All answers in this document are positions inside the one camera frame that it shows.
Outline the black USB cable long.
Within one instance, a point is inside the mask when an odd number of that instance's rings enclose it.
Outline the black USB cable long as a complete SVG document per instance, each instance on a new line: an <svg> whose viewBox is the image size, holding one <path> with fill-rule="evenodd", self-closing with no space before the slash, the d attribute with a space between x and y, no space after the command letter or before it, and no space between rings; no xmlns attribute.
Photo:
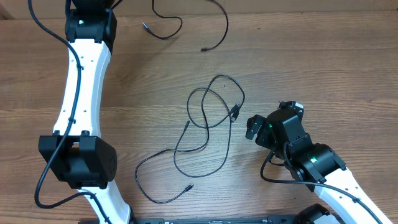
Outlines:
<svg viewBox="0 0 398 224"><path fill-rule="evenodd" d="M237 86L237 88L239 89L239 91L240 91L241 94L242 94L242 100L241 100L239 103L235 104L232 108L230 108L230 107L227 105L227 103L225 102L225 100L224 100L216 91L214 91L214 90L211 89L212 84L213 84L217 79L219 79L219 78L225 78L225 79L228 79L229 81L233 82L233 83ZM194 121L194 119L192 118L192 116L191 116L191 114L190 114L190 108L189 108L190 100L191 100L192 95L193 95L194 93L198 92L198 91L203 91L203 96L202 96L201 104L200 104L201 113L202 113L202 116L203 116L203 119L204 119L204 125L203 125L203 126L197 124L197 123ZM206 113L205 113L205 110L204 110L204 102L205 102L205 98L206 98L206 96L207 96L208 93L214 94L214 95L222 102L224 108L226 109L226 115L225 115L223 118L221 118L221 119L220 119L217 123L215 123L215 124L209 124L208 119L207 119L207 116L206 116ZM224 74L217 74L217 75L215 75L215 76L211 79L211 81L209 82L209 84L208 84L207 87L198 87L198 88L194 89L194 90L189 94L189 96L188 96L188 98L187 98L187 106L186 106L187 115L188 115L188 120L187 120L186 125L185 125L185 127L184 127L183 133L181 134L180 139L178 140L178 142L177 142L177 144L176 144L176 147L175 147L175 149L173 150L173 152L174 152L174 154L173 154L173 163L174 163L174 166L175 166L175 168L176 168L182 175L184 175L184 176L186 176L186 177L189 177L189 178L193 178L193 179L199 179L199 178L204 178L204 177L208 177L208 176L210 176L210 175L213 175L213 174L215 174L216 172L218 172L220 169L223 168L223 166L225 165L225 163L226 163L226 161L227 161L227 158L228 158L228 156L229 156L229 149L230 149L230 145L231 145L232 125L233 125L233 123L236 121L236 119L238 118L240 109L242 108L242 106L243 106L243 104L244 104L244 102L245 102L245 99L246 99L246 94L245 94L243 88L241 87L241 85L238 83L238 81L236 81L233 77L231 77L231 76L229 76L229 75L224 75ZM179 168L179 166L178 166L178 164L177 164L177 153L178 153L178 152L186 152L186 153L188 153L188 152L196 152L196 151L200 151L200 150L204 149L204 148L208 145L208 142L209 142L209 140L210 140L210 129L215 128L215 127L221 125L225 120L228 120L229 129L228 129L228 142L227 142L227 148L226 148L225 156L224 156L224 159L223 159L222 163L221 163L215 170L213 170L213 171L211 171L211 172L209 172L209 173L207 173L207 174L202 174L202 175L191 175L191 174L188 174L188 173L184 172L183 170L181 170L181 168ZM187 128L189 127L189 125L190 125L191 123L192 123L194 126L196 126L197 128L204 129L204 130L206 131L206 140L205 140L205 142L204 142L201 146L199 146L199 147L197 147L197 148L194 148L194 149L187 149L187 150L179 150L179 149L178 149L178 146L179 146L179 144L180 144L180 141L182 140L182 138L183 138L183 136L184 136L184 134L185 134Z"/></svg>

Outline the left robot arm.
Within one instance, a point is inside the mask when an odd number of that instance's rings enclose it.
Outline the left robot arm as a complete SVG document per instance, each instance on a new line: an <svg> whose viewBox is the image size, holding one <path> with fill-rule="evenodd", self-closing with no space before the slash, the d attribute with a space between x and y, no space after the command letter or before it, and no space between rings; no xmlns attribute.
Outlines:
<svg viewBox="0 0 398 224"><path fill-rule="evenodd" d="M115 181L118 159L113 146L101 138L100 104L104 76L116 37L113 0L72 0L65 3L68 75L63 103L52 134L39 138L38 148L47 165L34 193L38 207L58 207L84 196L97 215L95 223L135 223L132 208ZM66 182L73 194L45 205L39 193L48 171Z"/></svg>

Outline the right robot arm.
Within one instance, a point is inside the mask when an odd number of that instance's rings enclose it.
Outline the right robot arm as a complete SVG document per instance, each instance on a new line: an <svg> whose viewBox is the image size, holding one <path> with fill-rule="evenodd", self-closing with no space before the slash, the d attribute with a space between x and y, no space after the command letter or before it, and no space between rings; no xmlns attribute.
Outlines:
<svg viewBox="0 0 398 224"><path fill-rule="evenodd" d="M302 126L304 108L294 102L282 102L267 117L255 115L247 121L246 138L270 149L265 159L283 160L292 180L283 184L304 185L327 203L333 217L315 206L312 212L298 216L300 223L390 223L390 219L366 195L342 158L326 144L314 143Z"/></svg>

